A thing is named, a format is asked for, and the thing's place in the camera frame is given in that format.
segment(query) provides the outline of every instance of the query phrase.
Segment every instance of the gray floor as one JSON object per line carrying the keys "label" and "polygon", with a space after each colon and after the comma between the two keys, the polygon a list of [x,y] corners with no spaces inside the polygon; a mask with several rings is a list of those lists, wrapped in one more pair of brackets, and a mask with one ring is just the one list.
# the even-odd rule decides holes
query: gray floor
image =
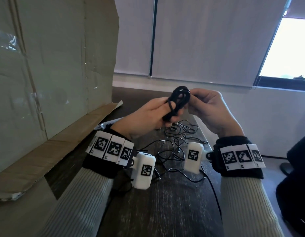
{"label": "gray floor", "polygon": [[278,216],[280,226],[284,233],[285,237],[300,237],[293,228],[285,223],[281,216],[281,211],[278,206],[277,198],[276,198],[276,187],[277,185],[286,177],[279,168],[279,165],[283,162],[288,162],[283,159],[271,159],[271,158],[263,158],[263,161],[266,165],[266,168],[263,169],[264,179],[262,180],[266,193],[269,197],[269,200],[272,204],[273,210]]}

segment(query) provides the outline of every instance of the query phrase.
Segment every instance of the bright window pane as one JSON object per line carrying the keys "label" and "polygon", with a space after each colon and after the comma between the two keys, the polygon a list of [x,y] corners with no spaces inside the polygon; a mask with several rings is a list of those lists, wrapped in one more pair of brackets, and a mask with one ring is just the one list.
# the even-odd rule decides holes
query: bright window pane
{"label": "bright window pane", "polygon": [[260,75],[305,77],[305,19],[281,20]]}

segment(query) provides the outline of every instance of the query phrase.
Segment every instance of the baseboard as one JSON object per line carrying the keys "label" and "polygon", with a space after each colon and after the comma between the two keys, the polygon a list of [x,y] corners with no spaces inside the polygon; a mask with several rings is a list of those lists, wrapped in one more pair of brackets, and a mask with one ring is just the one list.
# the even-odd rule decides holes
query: baseboard
{"label": "baseboard", "polygon": [[285,157],[277,157],[277,156],[270,156],[270,155],[261,155],[263,158],[271,158],[271,159],[287,159]]}

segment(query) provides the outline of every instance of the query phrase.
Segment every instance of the window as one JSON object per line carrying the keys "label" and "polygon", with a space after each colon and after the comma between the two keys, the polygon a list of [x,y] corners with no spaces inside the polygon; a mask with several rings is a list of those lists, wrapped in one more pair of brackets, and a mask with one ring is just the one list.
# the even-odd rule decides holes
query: window
{"label": "window", "polygon": [[305,91],[305,13],[303,14],[302,18],[292,18],[292,15],[288,18],[284,15],[254,86]]}

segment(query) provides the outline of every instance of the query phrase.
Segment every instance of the hand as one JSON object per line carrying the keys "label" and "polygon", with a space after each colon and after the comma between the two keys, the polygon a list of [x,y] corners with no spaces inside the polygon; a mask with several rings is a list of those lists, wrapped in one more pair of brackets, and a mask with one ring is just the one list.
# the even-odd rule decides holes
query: hand
{"label": "hand", "polygon": [[[111,129],[128,139],[134,139],[154,129],[172,126],[172,122],[179,121],[183,109],[178,111],[178,116],[171,117],[171,122],[164,122],[162,117],[171,111],[168,102],[165,103],[167,99],[168,97],[162,97],[150,100],[134,113],[114,123]],[[171,106],[174,109],[176,104],[171,102]]]}
{"label": "hand", "polygon": [[218,91],[195,88],[190,90],[190,93],[191,98],[185,108],[188,108],[190,114],[198,116],[210,131],[219,138],[244,136],[241,126]]}

